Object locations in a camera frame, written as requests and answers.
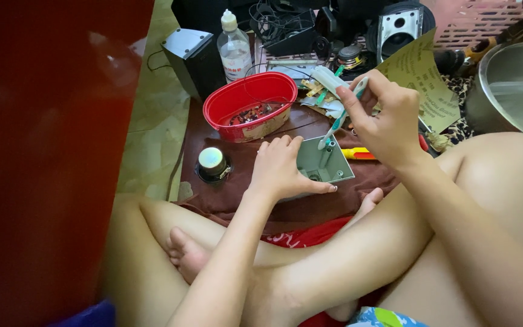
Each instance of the bottle label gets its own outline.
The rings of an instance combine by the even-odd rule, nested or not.
[[[222,57],[222,63],[228,83],[238,78],[244,78],[247,72],[249,72],[249,74],[252,73],[252,57],[249,52],[235,59]]]

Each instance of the toothbrush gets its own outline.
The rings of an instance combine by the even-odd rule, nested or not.
[[[357,99],[360,100],[360,97],[363,95],[364,90],[367,87],[367,84],[368,77],[365,77],[362,80],[360,80],[358,85],[356,85],[354,91],[352,92],[356,95]],[[340,117],[338,117],[338,119],[334,121],[334,124],[332,124],[330,130],[328,130],[328,133],[326,133],[326,135],[318,143],[318,150],[324,149],[324,147],[326,146],[326,140],[329,139],[334,134],[334,132],[340,129],[342,124],[344,124],[344,120],[346,119],[346,117],[348,117],[348,113],[346,112],[346,110],[343,110],[342,115],[340,115]]]

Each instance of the plastic bottle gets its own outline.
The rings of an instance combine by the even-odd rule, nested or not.
[[[251,75],[252,55],[249,50],[249,38],[237,28],[237,18],[228,9],[222,16],[223,33],[217,39],[217,49],[222,56],[225,79],[231,83],[245,74]]]

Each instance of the red plastic container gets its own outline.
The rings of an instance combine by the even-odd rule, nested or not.
[[[241,143],[262,138],[280,128],[290,117],[290,106],[298,95],[296,82],[286,74],[274,71],[254,74],[223,86],[203,104],[207,122],[227,141]],[[252,122],[229,125],[236,115],[251,108],[265,108],[266,102],[273,110]]]

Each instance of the tiled floor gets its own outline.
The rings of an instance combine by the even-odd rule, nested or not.
[[[150,71],[146,66],[148,56],[159,51],[160,43],[178,27],[171,2],[155,0],[117,185],[119,193],[140,193],[162,200],[167,199],[167,185],[181,149],[189,110],[189,95],[173,70],[165,67]],[[167,63],[162,52],[150,58],[152,68]],[[177,199],[180,176],[178,169],[170,201]]]

